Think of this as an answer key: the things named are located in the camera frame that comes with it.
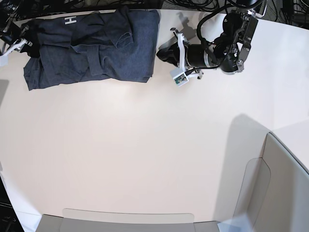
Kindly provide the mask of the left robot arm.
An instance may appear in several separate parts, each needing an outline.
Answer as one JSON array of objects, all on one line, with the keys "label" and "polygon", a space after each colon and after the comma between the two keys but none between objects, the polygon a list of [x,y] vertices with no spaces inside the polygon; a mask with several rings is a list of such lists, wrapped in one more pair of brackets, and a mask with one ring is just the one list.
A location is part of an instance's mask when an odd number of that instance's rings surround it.
[{"label": "left robot arm", "polygon": [[[201,79],[204,70],[240,73],[251,50],[258,20],[264,16],[266,8],[266,0],[226,0],[222,7],[199,21],[196,29],[199,44],[189,43],[183,33],[171,28],[177,41],[159,49],[156,55],[176,67],[171,76],[179,82],[193,77]],[[212,42],[208,41],[202,34],[202,26],[221,11],[226,12],[223,32]]]}]

